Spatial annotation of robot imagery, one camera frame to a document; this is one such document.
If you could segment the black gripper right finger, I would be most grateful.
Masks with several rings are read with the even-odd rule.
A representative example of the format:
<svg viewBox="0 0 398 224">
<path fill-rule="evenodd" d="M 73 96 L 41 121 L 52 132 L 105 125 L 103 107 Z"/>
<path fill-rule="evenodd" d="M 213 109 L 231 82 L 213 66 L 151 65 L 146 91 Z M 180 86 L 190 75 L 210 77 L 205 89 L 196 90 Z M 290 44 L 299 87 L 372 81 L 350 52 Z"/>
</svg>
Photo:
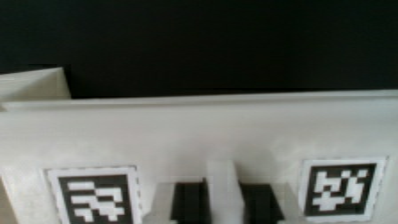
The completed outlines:
<svg viewBox="0 0 398 224">
<path fill-rule="evenodd" d="M 244 224 L 277 224 L 284 214 L 268 184 L 242 183 L 244 196 Z"/>
</svg>

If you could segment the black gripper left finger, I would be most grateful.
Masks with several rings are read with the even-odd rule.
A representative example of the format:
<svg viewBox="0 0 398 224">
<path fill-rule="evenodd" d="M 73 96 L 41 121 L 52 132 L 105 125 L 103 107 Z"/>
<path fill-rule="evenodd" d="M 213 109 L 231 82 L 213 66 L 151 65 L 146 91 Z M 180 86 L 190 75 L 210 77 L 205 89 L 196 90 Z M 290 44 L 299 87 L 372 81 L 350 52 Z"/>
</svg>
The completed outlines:
<svg viewBox="0 0 398 224">
<path fill-rule="evenodd" d="M 208 182 L 178 182 L 171 220 L 176 224 L 212 224 Z"/>
</svg>

